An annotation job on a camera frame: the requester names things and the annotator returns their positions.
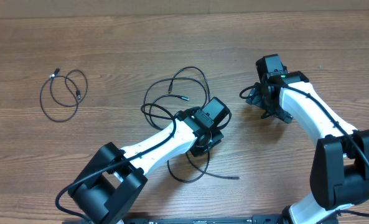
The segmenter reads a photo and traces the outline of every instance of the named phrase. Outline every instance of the wood grain surface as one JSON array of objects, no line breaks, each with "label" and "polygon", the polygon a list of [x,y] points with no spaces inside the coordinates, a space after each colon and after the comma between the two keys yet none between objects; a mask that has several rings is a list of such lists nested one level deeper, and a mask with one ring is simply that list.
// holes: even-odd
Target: wood grain surface
[{"label": "wood grain surface", "polygon": [[[181,184],[162,166],[131,212],[153,218],[281,213],[309,193],[314,147],[297,121],[262,120],[261,109],[238,97],[258,81],[255,61],[275,53],[290,70],[304,72],[344,120],[369,129],[369,11],[0,20],[0,223],[75,220],[55,208],[56,194],[102,145],[128,146],[157,133],[139,110],[144,93],[189,65],[205,72],[212,96],[233,113],[208,171],[241,180],[205,176]],[[39,106],[39,90],[56,67],[62,75],[80,69],[89,81],[77,115],[66,123],[51,122]],[[202,79],[195,71],[183,75]],[[83,93],[84,81],[73,79]],[[167,87],[153,89],[149,101]],[[63,81],[53,88],[56,98],[73,103]],[[190,98],[161,100],[173,113],[203,102],[195,83],[176,82],[173,93]],[[47,90],[44,104],[57,118],[72,112]],[[195,159],[200,166],[205,160]],[[184,156],[172,168],[181,178],[199,174]],[[66,195],[62,205],[78,211]],[[369,202],[354,209],[369,212]],[[340,220],[369,223],[349,215]]]},{"label": "wood grain surface", "polygon": [[369,10],[369,0],[0,0],[0,19]]}]

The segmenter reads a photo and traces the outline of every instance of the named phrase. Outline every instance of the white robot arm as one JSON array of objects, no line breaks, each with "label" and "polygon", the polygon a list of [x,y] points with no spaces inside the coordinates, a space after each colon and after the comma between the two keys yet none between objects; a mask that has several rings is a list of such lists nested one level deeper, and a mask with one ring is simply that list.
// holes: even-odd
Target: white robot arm
[{"label": "white robot arm", "polygon": [[[104,145],[75,183],[86,180],[70,187],[69,196],[94,224],[121,222],[145,186],[147,175],[179,154],[190,151],[193,156],[199,156],[221,142],[223,134],[220,130],[227,123],[219,124],[227,115],[231,116],[230,110],[214,97],[204,108],[179,111],[168,127],[147,140],[121,149],[112,142]],[[100,173],[109,166],[114,168],[107,169],[107,173],[114,174],[121,181],[117,189]],[[98,175],[88,178],[95,172]]]},{"label": "white robot arm", "polygon": [[[240,97],[266,110],[262,118],[275,116],[286,123],[295,118],[316,148],[310,177],[312,192],[285,208],[281,223],[324,223],[335,211],[369,200],[369,169],[343,136],[349,135],[369,162],[369,130],[358,131],[340,118],[317,95],[303,73],[288,73],[278,55],[263,57],[256,68],[261,83],[244,89]],[[249,89],[249,95],[242,96]],[[345,156],[355,159],[354,165],[344,166]]]}]

